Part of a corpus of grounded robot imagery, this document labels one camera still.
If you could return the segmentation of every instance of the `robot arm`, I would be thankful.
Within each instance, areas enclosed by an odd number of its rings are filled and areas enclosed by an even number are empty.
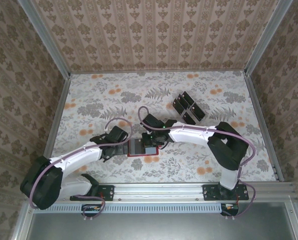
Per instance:
[[[222,168],[220,185],[228,190],[233,190],[238,180],[238,170],[243,157],[248,149],[248,144],[236,137],[219,134],[214,131],[202,131],[201,129],[213,129],[240,136],[240,134],[226,122],[220,122],[218,126],[195,126],[168,120],[166,123],[148,114],[143,123],[154,128],[179,127],[171,130],[152,130],[145,125],[149,133],[143,133],[142,138],[145,147],[163,145],[165,142],[186,142],[197,145],[208,145],[216,160]]]
[[[189,126],[181,122],[177,122],[174,126]],[[206,128],[204,126],[195,126],[198,128]],[[210,126],[208,129],[218,129],[238,133],[226,122],[221,122],[218,126]],[[245,156],[248,145],[236,138],[222,136],[210,131],[200,131],[195,129],[172,129],[169,133],[170,138],[174,142],[186,142],[197,145],[208,145],[221,166],[220,185],[226,189],[235,188],[238,181],[238,169],[242,158]]]
[[[192,125],[183,124],[175,120],[166,123],[148,114],[144,123],[154,128],[168,128],[182,126],[171,130],[151,130],[142,134],[144,147],[157,147],[167,142],[187,142],[198,145],[208,145],[222,168],[220,185],[226,190],[233,190],[237,184],[238,169],[242,158],[246,154],[248,144],[235,137],[199,129],[188,129]],[[228,123],[220,122],[218,126],[210,126],[207,129],[220,130],[239,135]],[[50,207],[57,199],[63,199],[74,195],[95,196],[99,183],[83,174],[79,177],[68,177],[69,174],[80,167],[100,159],[107,161],[116,155],[126,155],[127,143],[116,146],[104,146],[104,144],[121,143],[128,134],[115,126],[108,134],[102,134],[90,139],[82,147],[59,157],[47,159],[41,156],[35,160],[28,174],[21,184],[21,191],[29,197],[33,185],[41,172],[51,164],[54,164],[41,178],[33,194],[33,202],[40,209]]]

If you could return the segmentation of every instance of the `orange dot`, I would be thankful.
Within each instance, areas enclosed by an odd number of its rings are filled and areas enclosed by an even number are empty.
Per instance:
[[[126,122],[125,121],[119,121],[119,127],[125,127]]]
[[[172,104],[169,102],[169,103],[167,103],[166,107],[167,107],[167,109],[172,109]]]
[[[69,108],[70,108],[70,106],[71,106],[71,104],[69,104],[69,103],[66,103],[66,104],[64,105],[64,109],[69,109]]]
[[[87,131],[85,130],[85,129],[82,129],[81,131],[80,131],[80,135],[81,136],[85,136],[87,134]]]
[[[144,157],[144,162],[145,162],[146,164],[151,163],[151,162],[152,162],[152,157],[150,157],[150,156],[145,156],[145,157]]]
[[[212,172],[212,168],[211,167],[207,167],[207,173],[211,173]]]
[[[88,167],[85,165],[79,168],[79,170],[82,172],[86,171],[87,169],[88,169]]]
[[[199,174],[199,175],[204,175],[205,174],[205,169],[203,168],[203,167],[198,167],[197,168],[197,173]]]
[[[234,128],[238,127],[238,123],[236,121],[232,121],[230,125],[233,126]]]

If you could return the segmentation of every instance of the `phone screen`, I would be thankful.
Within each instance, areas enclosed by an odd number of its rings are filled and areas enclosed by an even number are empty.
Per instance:
[[[157,147],[144,147],[142,138],[132,138],[129,141],[128,157],[158,155]]]

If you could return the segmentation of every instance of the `patterned floor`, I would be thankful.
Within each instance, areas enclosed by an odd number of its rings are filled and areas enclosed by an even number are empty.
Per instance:
[[[207,112],[199,125],[215,126],[225,121],[254,143],[256,156],[243,168],[241,178],[275,180],[240,71],[82,74],[72,75],[71,81],[53,156],[104,133],[106,122],[113,117],[130,120],[135,137],[139,137],[145,131],[137,118],[137,109],[142,105],[158,119],[180,121],[171,103],[179,93],[187,91]],[[116,124],[129,132],[123,121]],[[116,156],[106,163],[90,163],[76,172],[89,173],[102,183],[216,182],[221,174],[208,147],[187,143],[169,144],[159,156]]]

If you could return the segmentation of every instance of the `metal frame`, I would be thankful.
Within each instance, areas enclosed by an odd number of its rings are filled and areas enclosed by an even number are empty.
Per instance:
[[[249,58],[247,65],[244,68],[247,75],[251,75],[255,66],[259,62],[262,54],[264,53],[269,42],[271,41],[275,31],[277,30],[278,26],[280,25],[284,15],[288,11],[292,1],[293,0],[280,0],[278,2],[275,10],[272,13],[272,16],[271,16],[268,24],[266,25],[265,29],[263,30],[263,33]]]
[[[204,201],[202,186],[215,184],[214,182],[197,183],[116,183],[114,200],[108,202],[110,207],[120,206],[198,206],[226,203],[225,201]],[[285,203],[288,217],[292,226],[293,234],[298,240],[298,203],[296,194],[291,182],[249,182],[256,189],[256,203]],[[248,188],[249,196],[253,195],[251,188]],[[70,213],[68,209],[77,204],[94,204],[94,201],[58,201],[59,206],[66,206],[64,213]],[[15,227],[12,240],[26,240],[34,214],[41,213],[40,210],[33,210],[26,201],[20,212],[20,216]],[[50,209],[49,214],[58,213],[56,208]]]
[[[64,86],[62,89],[62,93],[61,93],[61,97],[59,100],[57,110],[55,112],[55,116],[53,119],[53,123],[52,123],[52,127],[51,127],[50,134],[48,137],[48,141],[47,141],[47,144],[44,149],[43,155],[46,158],[50,158],[52,156],[55,140],[56,140],[56,137],[58,134],[58,130],[59,130],[59,126],[60,126],[60,122],[61,122],[61,118],[62,118],[62,114],[63,114],[63,110],[64,110],[64,105],[65,105],[65,102],[67,100],[67,96],[69,93],[70,84],[71,84],[70,79],[68,79],[64,82]]]
[[[30,0],[19,0],[19,3],[23,10],[25,11],[26,15],[28,16],[30,22],[32,23],[34,29],[37,31],[38,35],[40,36],[43,44],[47,48],[49,54],[53,58],[53,61],[57,65],[59,71],[61,72],[62,76],[65,80],[67,80],[70,76],[69,68],[62,58],[62,55],[54,43],[49,31],[45,27],[42,19],[38,11],[35,9],[33,1]]]
[[[252,105],[253,105],[253,108],[254,108],[255,115],[258,119],[260,130],[261,130],[261,133],[262,133],[262,136],[263,136],[263,141],[264,141],[264,144],[267,148],[269,158],[272,161],[272,163],[274,164],[274,168],[276,170],[276,174],[279,178],[279,181],[282,182],[282,181],[284,181],[282,171],[281,171],[277,156],[276,156],[274,148],[273,148],[273,144],[272,144],[272,141],[271,141],[271,138],[270,138],[270,135],[269,135],[268,128],[265,124],[265,120],[264,120],[264,117],[263,117],[263,114],[262,114],[262,111],[261,111],[260,103],[259,103],[259,100],[258,100],[257,95],[255,93],[251,77],[248,74],[244,74],[244,79],[245,79],[245,83],[246,83],[248,91],[249,91],[249,95],[250,95],[250,98],[251,98],[251,101],[252,101]]]

